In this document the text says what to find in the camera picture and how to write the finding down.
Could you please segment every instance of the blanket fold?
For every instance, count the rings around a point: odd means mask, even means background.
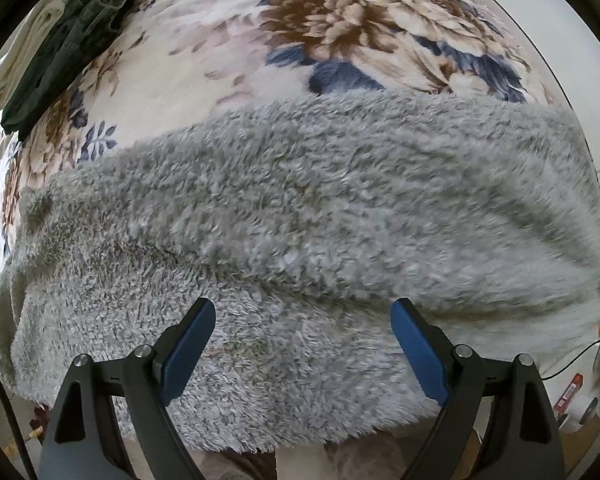
[[[0,59],[0,110],[9,101],[24,71],[51,28],[64,13],[69,0],[40,0],[8,40]]]
[[[542,367],[600,320],[600,190],[559,107],[412,92],[245,108],[25,192],[0,373],[52,403],[71,359],[218,322],[169,412],[188,446],[272,449],[435,413],[388,310]],[[132,434],[120,408],[125,435]]]
[[[70,0],[2,111],[5,132],[26,140],[80,72],[120,35],[134,0]]]

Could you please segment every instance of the blue gripper pad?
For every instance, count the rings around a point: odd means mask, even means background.
[[[390,319],[395,338],[400,343],[424,394],[443,407],[449,392],[442,361],[400,301],[392,304]]]
[[[165,406],[184,392],[215,326],[216,309],[214,304],[207,300],[162,367],[160,398]]]

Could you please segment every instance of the orange object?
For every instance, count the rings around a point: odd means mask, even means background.
[[[581,374],[575,374],[573,379],[569,383],[569,386],[565,389],[565,391],[560,396],[560,399],[554,405],[554,416],[558,418],[561,416],[569,407],[571,400],[577,394],[584,382],[584,377]]]

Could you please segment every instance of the green garment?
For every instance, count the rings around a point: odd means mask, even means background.
[[[7,133],[26,140],[42,114],[122,30],[134,0],[69,0],[2,111]]]

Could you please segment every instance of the floral blanket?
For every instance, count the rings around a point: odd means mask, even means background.
[[[0,129],[0,272],[24,187],[228,108],[356,88],[560,100],[487,3],[136,0],[122,35],[26,142]]]

